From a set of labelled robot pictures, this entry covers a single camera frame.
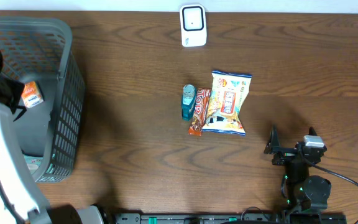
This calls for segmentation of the yellow snack bag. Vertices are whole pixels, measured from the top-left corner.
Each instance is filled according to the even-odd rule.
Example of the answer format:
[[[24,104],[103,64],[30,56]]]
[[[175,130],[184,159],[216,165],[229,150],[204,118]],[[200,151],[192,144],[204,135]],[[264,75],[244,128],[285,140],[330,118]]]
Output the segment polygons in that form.
[[[252,75],[213,70],[213,84],[206,110],[205,132],[246,134],[239,119],[242,104],[247,98]]]

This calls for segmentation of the red chocolate bar wrapper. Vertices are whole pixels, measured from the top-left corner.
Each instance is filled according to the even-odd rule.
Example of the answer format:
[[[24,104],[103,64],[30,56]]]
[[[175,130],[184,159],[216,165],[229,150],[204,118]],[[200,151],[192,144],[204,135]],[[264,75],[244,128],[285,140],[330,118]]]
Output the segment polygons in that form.
[[[206,113],[209,104],[209,97],[211,95],[210,88],[199,88],[196,92],[195,108],[193,112],[192,121],[188,130],[188,134],[200,136],[205,124]]]

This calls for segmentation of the teal mouthwash bottle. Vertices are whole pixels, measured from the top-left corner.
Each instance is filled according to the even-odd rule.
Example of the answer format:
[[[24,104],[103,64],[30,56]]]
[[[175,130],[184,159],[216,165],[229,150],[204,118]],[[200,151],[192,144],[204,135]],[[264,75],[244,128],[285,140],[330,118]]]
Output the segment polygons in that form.
[[[196,88],[187,84],[183,87],[183,94],[181,99],[181,117],[184,120],[190,120],[193,116],[196,99]]]

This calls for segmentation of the light teal snack packet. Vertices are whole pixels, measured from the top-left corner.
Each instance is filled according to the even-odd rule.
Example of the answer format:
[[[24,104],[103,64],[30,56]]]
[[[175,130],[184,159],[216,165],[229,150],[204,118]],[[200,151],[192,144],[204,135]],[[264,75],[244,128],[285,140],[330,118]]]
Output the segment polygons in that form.
[[[41,166],[45,164],[47,165],[47,168],[44,170],[45,174],[52,174],[56,169],[54,164],[45,161],[43,157],[24,155],[24,159],[31,174],[41,170]]]

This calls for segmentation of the orange small box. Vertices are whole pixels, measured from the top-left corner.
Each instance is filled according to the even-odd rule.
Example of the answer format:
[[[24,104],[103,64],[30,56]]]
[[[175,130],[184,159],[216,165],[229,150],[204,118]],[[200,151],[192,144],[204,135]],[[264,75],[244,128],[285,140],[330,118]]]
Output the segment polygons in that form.
[[[44,102],[40,88],[35,81],[25,84],[21,98],[26,108],[33,108]]]

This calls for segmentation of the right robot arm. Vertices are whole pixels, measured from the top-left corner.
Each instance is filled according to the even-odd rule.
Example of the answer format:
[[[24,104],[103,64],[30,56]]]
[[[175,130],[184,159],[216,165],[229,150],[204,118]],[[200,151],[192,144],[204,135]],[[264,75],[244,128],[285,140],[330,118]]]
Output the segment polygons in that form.
[[[322,138],[313,128],[309,128],[309,134],[294,147],[283,147],[276,127],[271,129],[264,153],[273,155],[273,165],[285,167],[282,195],[289,200],[294,212],[311,213],[327,209],[331,183],[309,172],[326,151]]]

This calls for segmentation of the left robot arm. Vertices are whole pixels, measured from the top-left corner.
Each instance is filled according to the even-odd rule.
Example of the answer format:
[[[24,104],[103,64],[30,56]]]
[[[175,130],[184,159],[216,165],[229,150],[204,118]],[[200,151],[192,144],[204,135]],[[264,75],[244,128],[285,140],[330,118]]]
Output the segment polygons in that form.
[[[5,78],[0,56],[0,223],[114,223],[103,207],[91,205],[77,210],[72,205],[51,207],[35,183],[14,132],[16,110],[25,85]]]

